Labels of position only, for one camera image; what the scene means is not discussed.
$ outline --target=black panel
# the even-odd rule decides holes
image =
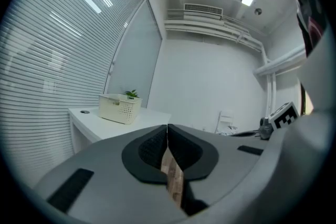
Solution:
[[[162,157],[167,149],[166,128],[139,146],[139,156],[147,164],[161,169]]]
[[[66,213],[85,188],[94,172],[78,169],[47,200],[52,206]]]
[[[124,167],[137,180],[151,184],[167,184],[167,175],[161,172],[161,161],[167,149],[167,126],[131,141],[122,151]]]
[[[264,151],[264,150],[261,150],[259,148],[251,147],[251,146],[240,146],[237,149],[239,151],[244,151],[244,152],[251,153],[251,154],[254,154],[254,155],[258,155],[258,156],[260,156]]]
[[[202,157],[203,150],[199,145],[181,135],[180,131],[180,129],[168,127],[168,139],[169,149],[181,170],[184,171]]]
[[[210,143],[168,124],[168,145],[186,181],[206,178],[218,162],[218,151]]]

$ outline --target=air vent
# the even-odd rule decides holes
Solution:
[[[198,5],[198,4],[184,4],[185,12],[200,12],[200,13],[208,13],[213,15],[219,15],[220,17],[223,14],[222,8],[211,7],[206,5]]]

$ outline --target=white pipe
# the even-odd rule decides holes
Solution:
[[[220,25],[213,25],[213,24],[209,24],[209,23],[204,23],[204,22],[196,22],[196,21],[192,21],[192,20],[165,20],[164,23],[167,25],[170,24],[177,24],[177,25],[198,25],[198,26],[203,26],[203,27],[208,27],[208,28],[214,28],[214,29],[218,29],[218,30],[222,30],[222,31],[226,31],[229,33],[233,33],[237,35],[237,38],[242,34],[241,31],[239,30],[235,30],[232,28],[228,28],[226,26],[220,26]],[[252,36],[250,36],[249,34],[243,33],[243,38],[252,41],[256,44],[256,47],[258,48],[258,50],[261,51],[261,47],[263,47],[262,43],[253,38]]]
[[[268,118],[270,113],[270,99],[271,99],[271,81],[269,75],[266,76],[267,79],[267,100],[266,100],[266,115],[265,117]]]
[[[167,9],[168,12],[169,12],[170,10],[174,10],[174,11],[179,10],[180,12],[183,12],[183,11],[184,11],[184,9],[182,9],[182,8],[169,8],[169,9]],[[254,28],[254,27],[251,26],[251,25],[245,24],[245,23],[241,22],[240,20],[237,20],[237,19],[235,19],[235,18],[231,18],[231,17],[226,16],[226,15],[222,15],[222,18],[226,18],[226,19],[231,20],[231,21],[233,21],[233,22],[235,22],[235,23],[237,23],[237,24],[240,24],[240,25],[242,25],[242,26],[244,26],[244,27],[247,27],[247,28],[251,29],[252,31],[254,31],[254,32],[258,33],[258,34],[260,34],[260,35],[263,36],[263,37],[266,37],[266,36],[267,36],[265,33],[259,31],[257,28]]]
[[[239,29],[241,31],[244,31],[246,34],[249,34],[249,30],[247,30],[246,28],[230,23],[226,20],[216,20],[216,19],[212,19],[212,18],[206,18],[204,16],[200,14],[196,14],[196,15],[184,15],[183,16],[184,20],[195,20],[198,22],[205,22],[205,23],[210,23],[210,24],[215,24],[215,25],[221,25],[221,26],[226,26],[228,28],[233,27],[233,29]]]
[[[229,40],[233,40],[233,41],[237,41],[238,37],[231,35],[231,34],[227,34],[218,30],[212,30],[212,29],[208,29],[208,28],[204,28],[204,27],[196,27],[196,26],[188,26],[188,25],[166,25],[166,30],[192,30],[194,33],[200,33],[200,34],[206,34],[206,35],[210,35],[210,36],[217,36],[217,37],[221,37],[221,38],[226,38]],[[254,50],[256,50],[257,52],[260,52],[260,48],[251,43],[248,42],[246,40],[240,40],[239,43],[246,45]]]
[[[263,60],[264,64],[267,64],[267,56],[266,56],[264,46],[261,47],[261,57],[263,58],[262,60]]]
[[[205,23],[210,23],[210,24],[224,26],[224,21],[223,20],[216,20],[216,19],[212,19],[212,18],[206,18],[206,17],[201,16],[201,14],[199,14],[198,16],[184,15],[183,19],[184,20],[194,20],[194,21],[197,21],[197,22],[205,22]]]
[[[272,107],[270,113],[273,113],[276,109],[275,104],[276,104],[276,98],[277,98],[277,80],[275,77],[275,73],[272,74],[272,80],[273,80],[273,85],[272,85]]]
[[[278,59],[265,63],[264,66],[259,67],[254,71],[254,74],[259,76],[274,73],[280,69],[288,68],[306,58],[306,49],[304,44],[290,51],[289,53],[279,57]]]
[[[280,75],[282,75],[282,74],[286,74],[287,72],[291,72],[291,71],[294,71],[294,70],[299,69],[299,68],[300,68],[300,66],[298,66],[298,67],[293,67],[293,68],[288,69],[288,70],[285,70],[285,71],[283,71],[283,72],[276,73],[275,76],[277,77],[277,76],[280,76]]]
[[[198,25],[198,26],[203,26],[203,27],[208,27],[208,28],[214,28],[214,29],[218,29],[221,31],[226,31],[232,34],[236,34],[237,37],[240,35],[240,31],[238,30],[233,30],[231,28],[227,28],[225,26],[220,26],[220,25],[213,25],[213,24],[209,24],[209,23],[204,23],[204,22],[196,22],[196,21],[192,21],[192,20],[165,20],[164,23],[167,25]]]
[[[207,17],[209,19],[213,19],[213,20],[217,20],[219,21],[222,16],[219,15],[219,14],[210,14],[210,13],[207,13],[207,12],[192,12],[190,10],[184,10],[183,11],[183,15],[187,15],[187,16],[197,16],[197,17]]]

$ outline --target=green plant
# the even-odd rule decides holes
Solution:
[[[131,92],[127,91],[126,95],[131,96],[131,97],[137,97],[137,98],[139,98],[138,93],[136,92],[136,90],[133,90]]]

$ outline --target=dark slot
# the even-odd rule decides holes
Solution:
[[[66,213],[85,188],[94,172],[78,169],[47,200],[52,206]]]
[[[181,208],[188,215],[192,216],[208,208],[208,205],[202,200],[196,200],[188,181],[183,182],[183,193]]]
[[[203,156],[203,149],[185,137],[184,131],[168,126],[169,149],[181,170],[185,171],[200,160]]]
[[[258,155],[258,156],[260,156],[262,154],[262,152],[264,151],[264,150],[261,150],[259,148],[255,148],[255,147],[251,147],[251,146],[240,146],[237,149],[239,151],[244,151],[244,152],[251,153],[251,154],[254,154],[254,155]]]

